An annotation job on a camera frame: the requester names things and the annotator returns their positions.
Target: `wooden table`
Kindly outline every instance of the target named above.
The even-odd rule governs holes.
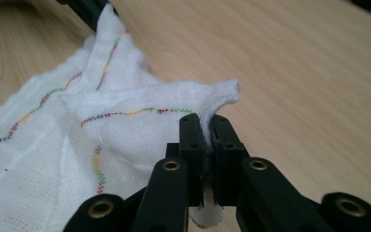
[[[0,104],[91,33],[41,2],[0,1]],[[240,80],[241,100],[219,114],[251,156],[313,200],[344,191],[371,203],[371,14],[340,0],[111,2],[161,79]],[[227,209],[210,231],[238,230]]]

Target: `crumpled fabric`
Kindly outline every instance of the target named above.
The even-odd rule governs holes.
[[[128,198],[179,141],[180,118],[198,114],[209,143],[211,118],[239,98],[235,79],[157,79],[107,5],[95,37],[0,106],[0,231],[62,231],[88,198]],[[221,221],[205,201],[189,211],[200,227]]]

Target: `gauze cloth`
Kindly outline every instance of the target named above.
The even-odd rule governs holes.
[[[155,78],[107,5],[95,37],[0,106],[0,231],[62,231],[88,198],[128,198],[179,141],[181,117],[197,113],[209,144],[209,121],[239,97],[237,80]],[[200,227],[221,221],[209,193],[189,212]]]

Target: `stitched seam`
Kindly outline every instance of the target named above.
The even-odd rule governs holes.
[[[104,185],[106,184],[105,176],[100,170],[100,152],[101,152],[101,147],[98,146],[95,149],[95,155],[93,156],[93,167],[96,172],[96,176],[98,177],[99,183],[98,183],[98,194],[102,194],[104,191]]]
[[[96,88],[96,90],[98,90],[100,88],[100,86],[102,85],[102,83],[103,83],[103,81],[104,81],[104,79],[105,79],[105,77],[107,75],[107,72],[109,70],[110,63],[113,60],[113,55],[114,55],[114,53],[117,50],[117,46],[119,44],[119,41],[122,38],[124,38],[127,34],[128,34],[128,29],[126,29],[125,31],[123,31],[122,33],[120,33],[119,37],[115,40],[115,42],[113,44],[113,47],[110,50],[110,53],[109,53],[109,57],[107,59],[107,62],[106,62],[106,64],[103,67],[103,74],[101,75],[100,83],[98,85],[98,88]]]
[[[77,75],[75,75],[74,77],[72,77],[65,85],[65,87],[63,88],[55,88],[53,90],[50,90],[48,93],[46,93],[42,99],[41,99],[41,102],[39,103],[38,107],[28,111],[26,114],[24,114],[22,117],[20,117],[19,120],[17,120],[10,128],[9,132],[8,132],[8,135],[5,136],[5,137],[1,137],[0,138],[0,143],[4,142],[4,141],[7,141],[7,140],[10,140],[14,134],[16,133],[17,129],[19,128],[19,126],[25,122],[28,121],[28,119],[30,119],[36,112],[38,112],[39,110],[41,110],[44,105],[47,103],[47,101],[49,100],[50,96],[52,96],[53,94],[55,93],[59,93],[59,92],[62,92],[62,91],[65,91],[69,88],[69,86],[71,85],[71,82],[73,80],[75,80],[76,78],[80,77],[81,75],[81,72],[78,73]]]
[[[81,121],[80,122],[80,127],[83,128],[87,123],[97,121],[97,120],[100,120],[100,119],[104,119],[104,118],[110,118],[110,117],[118,116],[118,115],[132,116],[132,115],[136,115],[136,114],[143,113],[143,112],[156,113],[156,114],[178,113],[178,112],[186,113],[186,114],[194,113],[193,110],[188,109],[188,108],[177,108],[177,107],[173,107],[173,108],[154,108],[154,107],[149,107],[149,108],[142,108],[142,109],[139,109],[139,110],[128,111],[128,112],[112,112],[112,113],[98,114],[96,116],[92,116],[92,117],[89,117],[89,118]]]

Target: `black plastic part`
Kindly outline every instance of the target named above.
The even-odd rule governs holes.
[[[189,206],[201,206],[204,203],[203,176],[209,171],[203,170],[203,164],[210,166],[209,154],[200,128],[197,114],[189,114],[180,119],[180,158],[188,164]]]
[[[167,148],[165,150],[166,158],[179,158],[179,144],[178,143],[167,143]]]
[[[93,30],[97,31],[98,20],[107,0],[57,0],[60,4],[71,7],[71,9]]]
[[[123,208],[123,199],[117,195],[94,196],[79,207],[64,232],[118,231],[123,227]]]
[[[325,195],[321,214],[337,231],[371,231],[371,205],[350,194],[337,192]]]
[[[267,231],[334,231],[268,160],[247,158],[241,186]]]
[[[132,231],[187,230],[187,164],[181,159],[159,161],[153,169]]]
[[[220,206],[236,206],[241,162],[249,154],[228,119],[215,115],[210,126],[214,145],[214,199]]]

